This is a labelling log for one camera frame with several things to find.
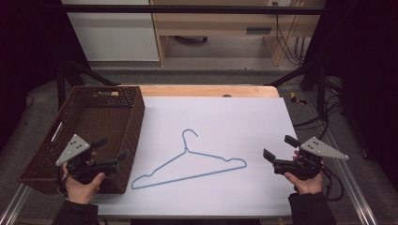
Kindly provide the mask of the white cabinet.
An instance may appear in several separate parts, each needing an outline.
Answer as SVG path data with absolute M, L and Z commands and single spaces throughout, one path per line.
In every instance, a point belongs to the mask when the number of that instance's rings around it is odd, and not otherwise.
M 150 13 L 68 13 L 89 62 L 159 61 Z

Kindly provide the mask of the light wooden desk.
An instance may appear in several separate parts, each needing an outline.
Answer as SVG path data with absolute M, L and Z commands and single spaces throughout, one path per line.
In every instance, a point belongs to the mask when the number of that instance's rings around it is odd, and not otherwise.
M 237 6 L 321 8 L 326 0 L 149 0 L 152 6 Z M 181 36 L 258 36 L 264 39 L 274 66 L 288 53 L 287 43 L 293 36 L 310 38 L 317 15 L 267 14 L 178 14 L 153 15 L 162 38 Z

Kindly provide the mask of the white table sheet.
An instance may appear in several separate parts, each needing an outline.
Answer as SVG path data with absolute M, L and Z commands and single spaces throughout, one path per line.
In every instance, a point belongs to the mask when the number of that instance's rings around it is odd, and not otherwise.
M 245 169 L 132 189 L 143 173 L 181 153 L 181 132 L 196 151 L 243 158 Z M 148 97 L 128 188 L 122 195 L 99 195 L 103 216 L 118 218 L 266 218 L 287 216 L 292 186 L 263 158 L 266 148 L 289 159 L 284 142 L 295 133 L 280 97 Z

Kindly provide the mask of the aluminium rail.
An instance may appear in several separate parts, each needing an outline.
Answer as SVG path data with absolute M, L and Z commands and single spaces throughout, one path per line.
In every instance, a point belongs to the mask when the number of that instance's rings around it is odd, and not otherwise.
M 20 184 L 15 192 L 11 202 L 0 216 L 0 225 L 14 225 L 21 213 L 21 210 L 28 199 L 32 188 L 27 185 Z
M 348 159 L 334 159 L 333 164 L 337 169 L 343 184 L 345 194 L 348 196 L 361 225 L 379 225 L 375 214 L 367 202 L 360 185 L 349 167 Z

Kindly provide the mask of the person's right hand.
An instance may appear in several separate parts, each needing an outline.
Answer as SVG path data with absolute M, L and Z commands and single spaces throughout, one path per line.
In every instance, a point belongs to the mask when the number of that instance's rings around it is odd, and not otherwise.
M 323 191 L 323 173 L 321 172 L 308 180 L 300 180 L 290 172 L 285 172 L 283 176 L 297 188 L 300 195 L 316 194 Z

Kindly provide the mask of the brown woven basket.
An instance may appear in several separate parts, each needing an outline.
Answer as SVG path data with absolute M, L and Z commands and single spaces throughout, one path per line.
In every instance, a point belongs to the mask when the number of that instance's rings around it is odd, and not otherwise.
M 137 149 L 145 104 L 138 86 L 76 86 L 59 111 L 36 154 L 19 181 L 41 193 L 55 194 L 62 171 L 55 162 L 74 134 L 93 143 L 104 137 L 108 142 L 97 152 L 97 162 L 116 158 L 128 148 L 129 156 L 118 162 L 116 173 L 106 176 L 102 194 L 126 191 Z

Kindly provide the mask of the yellow and black tool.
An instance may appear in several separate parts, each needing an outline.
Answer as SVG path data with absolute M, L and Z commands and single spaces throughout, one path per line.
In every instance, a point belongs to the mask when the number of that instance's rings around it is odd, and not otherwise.
M 306 100 L 298 99 L 295 92 L 290 92 L 290 99 L 292 103 L 307 105 Z

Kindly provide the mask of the black horizontal frame bar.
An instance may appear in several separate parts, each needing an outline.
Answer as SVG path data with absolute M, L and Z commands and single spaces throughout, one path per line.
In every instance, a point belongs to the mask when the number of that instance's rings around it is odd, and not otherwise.
M 267 14 L 322 15 L 323 7 L 237 7 L 237 6 L 146 6 L 146 5 L 42 5 L 40 9 L 71 13 L 178 13 L 178 14 Z

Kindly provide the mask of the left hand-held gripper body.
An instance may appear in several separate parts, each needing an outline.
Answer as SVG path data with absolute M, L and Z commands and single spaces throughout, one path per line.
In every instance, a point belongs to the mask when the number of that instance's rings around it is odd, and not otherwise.
M 90 144 L 74 134 L 55 162 L 59 167 L 67 162 L 69 175 L 85 185 L 89 184 L 98 173 L 104 173 L 106 176 L 116 173 L 119 162 L 117 158 L 97 162 L 92 153 L 98 149 L 91 148 Z

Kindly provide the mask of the person's left hand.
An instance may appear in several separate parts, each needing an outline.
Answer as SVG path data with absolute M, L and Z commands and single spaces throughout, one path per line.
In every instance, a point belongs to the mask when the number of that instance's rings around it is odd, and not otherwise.
M 64 180 L 63 186 L 66 188 L 68 199 L 72 203 L 90 204 L 93 196 L 100 191 L 100 184 L 105 178 L 103 172 L 98 173 L 89 184 L 82 184 L 69 175 L 68 163 L 62 166 L 64 174 L 68 177 Z

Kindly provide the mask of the blue wire clothes hanger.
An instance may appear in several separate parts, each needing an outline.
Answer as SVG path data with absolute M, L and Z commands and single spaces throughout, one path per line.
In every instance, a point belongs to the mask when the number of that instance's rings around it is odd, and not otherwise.
M 248 166 L 247 161 L 240 157 L 229 158 L 196 151 L 189 144 L 189 135 L 199 137 L 193 129 L 183 130 L 181 132 L 182 152 L 163 162 L 152 172 L 137 176 L 132 180 L 131 188 L 152 188 L 219 173 L 229 173 Z

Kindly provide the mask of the black frame strut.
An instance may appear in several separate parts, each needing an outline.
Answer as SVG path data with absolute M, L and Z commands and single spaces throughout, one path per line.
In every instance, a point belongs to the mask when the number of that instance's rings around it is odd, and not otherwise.
M 92 71 L 89 67 L 84 67 L 74 61 L 63 61 L 56 71 L 58 109 L 62 108 L 62 105 L 67 98 L 66 83 L 69 83 L 71 87 L 84 85 L 81 75 L 87 75 L 88 77 L 106 86 L 117 86 L 116 82 L 112 82 L 100 76 L 98 73 Z
M 279 87 L 299 75 L 303 75 L 302 81 L 299 84 L 302 91 L 309 91 L 315 84 L 317 84 L 316 111 L 322 120 L 326 120 L 325 89 L 327 75 L 326 70 L 320 63 L 307 63 L 304 66 L 289 72 L 287 75 L 282 76 L 280 79 L 267 83 L 267 86 Z

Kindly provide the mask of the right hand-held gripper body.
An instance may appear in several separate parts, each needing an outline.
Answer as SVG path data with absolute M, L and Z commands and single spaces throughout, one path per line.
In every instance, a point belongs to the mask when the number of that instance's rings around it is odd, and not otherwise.
M 300 180 L 308 180 L 320 173 L 323 158 L 349 159 L 348 155 L 341 153 L 316 137 L 301 143 L 297 149 L 298 159 L 276 158 L 274 160 L 272 166 L 276 174 L 292 173 Z

